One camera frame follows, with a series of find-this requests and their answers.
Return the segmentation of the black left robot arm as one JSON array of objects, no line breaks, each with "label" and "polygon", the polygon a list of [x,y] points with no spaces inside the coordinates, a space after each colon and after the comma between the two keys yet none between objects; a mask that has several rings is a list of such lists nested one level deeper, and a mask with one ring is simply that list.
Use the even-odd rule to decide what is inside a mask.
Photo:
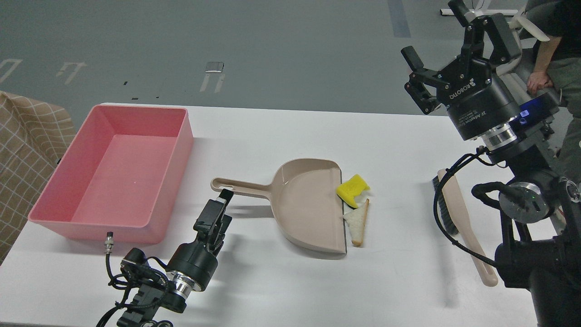
[{"label": "black left robot arm", "polygon": [[171,327],[171,321],[157,321],[154,316],[160,308],[181,314],[192,292],[206,290],[218,267],[217,256],[232,221],[226,208],[233,196],[231,190],[223,189],[218,198],[210,199],[193,226],[197,232],[195,240],[180,244],[168,263],[154,258],[159,269],[149,264],[150,258],[143,250],[134,247],[122,259],[119,274],[113,274],[110,257],[114,239],[109,231],[104,241],[108,285],[123,291],[123,297],[97,326],[104,327],[121,310],[122,316],[116,321],[118,327]]}]

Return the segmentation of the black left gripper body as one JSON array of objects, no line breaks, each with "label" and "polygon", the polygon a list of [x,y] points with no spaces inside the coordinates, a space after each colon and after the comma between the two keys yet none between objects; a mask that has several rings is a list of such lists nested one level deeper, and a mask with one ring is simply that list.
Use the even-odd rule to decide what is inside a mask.
[{"label": "black left gripper body", "polygon": [[218,267],[218,253],[219,248],[203,242],[180,244],[166,265],[166,272],[186,276],[193,284],[193,290],[203,292]]}]

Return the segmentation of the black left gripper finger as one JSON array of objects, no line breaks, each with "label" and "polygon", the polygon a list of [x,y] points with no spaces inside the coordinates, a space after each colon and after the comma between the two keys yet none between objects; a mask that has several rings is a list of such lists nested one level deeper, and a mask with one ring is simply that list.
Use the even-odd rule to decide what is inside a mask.
[{"label": "black left gripper finger", "polygon": [[212,230],[212,253],[219,253],[226,238],[226,231],[230,226],[232,217],[230,215],[223,215]]},{"label": "black left gripper finger", "polygon": [[196,242],[212,243],[212,230],[216,221],[226,214],[226,208],[234,193],[228,189],[222,189],[217,199],[210,199],[194,224],[197,232]]}]

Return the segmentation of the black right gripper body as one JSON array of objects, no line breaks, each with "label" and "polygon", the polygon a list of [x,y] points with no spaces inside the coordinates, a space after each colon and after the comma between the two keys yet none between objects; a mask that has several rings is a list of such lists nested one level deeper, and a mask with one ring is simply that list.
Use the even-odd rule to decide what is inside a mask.
[{"label": "black right gripper body", "polygon": [[456,59],[438,74],[449,84],[438,90],[438,100],[447,107],[463,140],[477,138],[520,113],[504,81],[486,60],[472,59],[465,67]]}]

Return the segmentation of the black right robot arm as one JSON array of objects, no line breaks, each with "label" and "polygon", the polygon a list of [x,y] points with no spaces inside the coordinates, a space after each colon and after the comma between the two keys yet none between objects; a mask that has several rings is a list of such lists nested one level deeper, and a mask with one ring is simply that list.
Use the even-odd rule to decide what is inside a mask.
[{"label": "black right robot arm", "polygon": [[[463,139],[481,138],[476,153],[463,155],[436,182],[434,219],[453,245],[478,263],[496,268],[507,288],[531,293],[540,327],[580,325],[580,192],[566,178],[547,143],[550,122],[561,104],[554,91],[517,103],[497,67],[510,72],[522,48],[523,27],[548,40],[521,13],[507,22],[501,13],[469,10],[462,0],[449,8],[464,29],[459,55],[444,68],[425,68],[412,46],[401,50],[411,69],[405,90],[429,114],[444,106]],[[467,220],[454,213],[458,190],[447,187],[454,175],[483,154],[489,166],[505,162],[514,174],[507,183],[477,184],[472,195],[499,211],[502,243],[495,258],[481,254],[468,236]]]}]

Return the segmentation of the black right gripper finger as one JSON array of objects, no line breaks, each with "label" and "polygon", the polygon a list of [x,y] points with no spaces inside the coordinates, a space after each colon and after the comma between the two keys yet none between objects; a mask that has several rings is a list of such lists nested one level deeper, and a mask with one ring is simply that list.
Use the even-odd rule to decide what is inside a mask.
[{"label": "black right gripper finger", "polygon": [[413,46],[406,46],[401,50],[405,62],[409,65],[411,73],[409,80],[404,85],[405,91],[410,95],[423,114],[430,114],[437,110],[441,102],[431,94],[426,86],[442,90],[450,87],[439,72],[425,68],[423,61]]},{"label": "black right gripper finger", "polygon": [[[521,48],[509,27],[505,15],[514,15],[513,10],[488,10],[489,0],[478,0],[468,8],[463,0],[450,0],[449,9],[464,28],[463,45],[459,56],[460,64],[468,66],[472,60],[487,60],[492,66],[508,64],[521,55]],[[485,39],[492,43],[492,53],[484,56]]]}]

